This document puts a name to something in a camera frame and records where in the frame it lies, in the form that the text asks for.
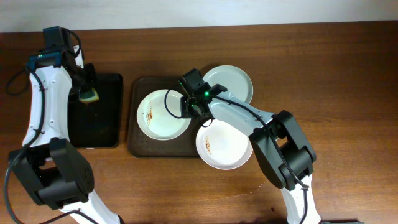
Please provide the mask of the green yellow sponge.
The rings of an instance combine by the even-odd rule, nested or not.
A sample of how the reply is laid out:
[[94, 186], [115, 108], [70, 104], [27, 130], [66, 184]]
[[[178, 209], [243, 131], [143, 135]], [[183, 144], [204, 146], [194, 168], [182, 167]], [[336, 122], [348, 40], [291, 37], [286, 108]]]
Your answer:
[[99, 99], [100, 99], [99, 95], [94, 88], [91, 88], [90, 90], [85, 91], [85, 92], [80, 92], [80, 95], [79, 95], [79, 100], [82, 103], [92, 103], [92, 102], [98, 101]]

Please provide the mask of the white plate front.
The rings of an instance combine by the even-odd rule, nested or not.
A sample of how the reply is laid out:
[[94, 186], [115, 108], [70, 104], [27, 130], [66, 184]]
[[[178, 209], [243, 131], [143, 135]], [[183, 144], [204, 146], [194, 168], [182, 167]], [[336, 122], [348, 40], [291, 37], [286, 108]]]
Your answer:
[[232, 125], [216, 119], [205, 121], [199, 128], [195, 145], [201, 159], [220, 170], [243, 166], [253, 152], [246, 135]]

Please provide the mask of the pale green plate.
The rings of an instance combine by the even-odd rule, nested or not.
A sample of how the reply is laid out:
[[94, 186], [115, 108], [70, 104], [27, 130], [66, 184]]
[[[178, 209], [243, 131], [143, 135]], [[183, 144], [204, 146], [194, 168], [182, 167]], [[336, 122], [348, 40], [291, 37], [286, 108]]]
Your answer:
[[204, 77], [211, 86], [220, 84], [231, 91], [239, 100], [250, 104], [254, 88], [250, 77], [242, 69], [232, 65], [220, 65], [208, 71]]

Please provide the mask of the brown serving tray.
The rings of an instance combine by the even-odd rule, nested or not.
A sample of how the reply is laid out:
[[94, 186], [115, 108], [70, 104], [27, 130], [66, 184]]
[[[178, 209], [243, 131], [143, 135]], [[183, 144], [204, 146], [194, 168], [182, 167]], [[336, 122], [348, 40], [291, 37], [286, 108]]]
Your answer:
[[127, 148], [135, 157], [198, 157], [195, 136], [201, 127], [197, 119], [189, 122], [187, 130], [171, 140], [155, 140], [144, 134], [137, 122], [137, 110], [144, 97], [156, 90], [177, 86], [176, 77], [142, 77], [132, 84]]

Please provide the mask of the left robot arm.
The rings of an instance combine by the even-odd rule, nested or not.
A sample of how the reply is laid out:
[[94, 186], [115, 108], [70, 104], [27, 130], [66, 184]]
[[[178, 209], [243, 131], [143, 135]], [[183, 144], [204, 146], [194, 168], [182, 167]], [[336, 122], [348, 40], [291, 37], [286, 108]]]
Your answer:
[[68, 97], [73, 78], [88, 66], [81, 51], [40, 53], [27, 66], [32, 104], [22, 149], [10, 153], [8, 173], [15, 173], [37, 205], [70, 215], [78, 223], [122, 223], [94, 190], [90, 163], [68, 134]]

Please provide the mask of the black tray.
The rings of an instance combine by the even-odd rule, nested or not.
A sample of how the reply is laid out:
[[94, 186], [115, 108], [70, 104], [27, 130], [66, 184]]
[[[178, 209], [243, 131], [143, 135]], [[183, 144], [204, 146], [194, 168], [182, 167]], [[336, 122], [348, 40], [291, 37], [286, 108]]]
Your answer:
[[68, 99], [68, 135], [75, 148], [114, 148], [119, 144], [123, 78], [99, 74], [95, 90], [99, 100], [83, 103], [76, 93]]

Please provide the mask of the white plate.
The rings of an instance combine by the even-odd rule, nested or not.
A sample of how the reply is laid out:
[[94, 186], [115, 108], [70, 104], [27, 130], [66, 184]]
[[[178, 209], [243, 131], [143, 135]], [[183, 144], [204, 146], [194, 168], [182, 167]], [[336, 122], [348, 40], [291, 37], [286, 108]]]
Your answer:
[[140, 130], [148, 137], [168, 141], [179, 137], [189, 127], [191, 119], [174, 118], [165, 108], [166, 89], [156, 90], [140, 102], [136, 119]]
[[216, 119], [205, 121], [199, 128], [195, 145], [201, 159], [220, 170], [243, 166], [253, 152], [246, 135], [232, 125]]

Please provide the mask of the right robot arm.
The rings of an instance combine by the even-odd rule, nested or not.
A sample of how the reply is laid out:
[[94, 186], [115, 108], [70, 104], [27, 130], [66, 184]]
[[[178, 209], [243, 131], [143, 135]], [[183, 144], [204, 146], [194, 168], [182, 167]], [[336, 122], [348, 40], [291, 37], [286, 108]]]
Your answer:
[[222, 85], [184, 84], [184, 116], [203, 115], [232, 125], [246, 135], [262, 173], [281, 190], [288, 223], [320, 223], [312, 193], [317, 156], [294, 116], [274, 114], [236, 98]]

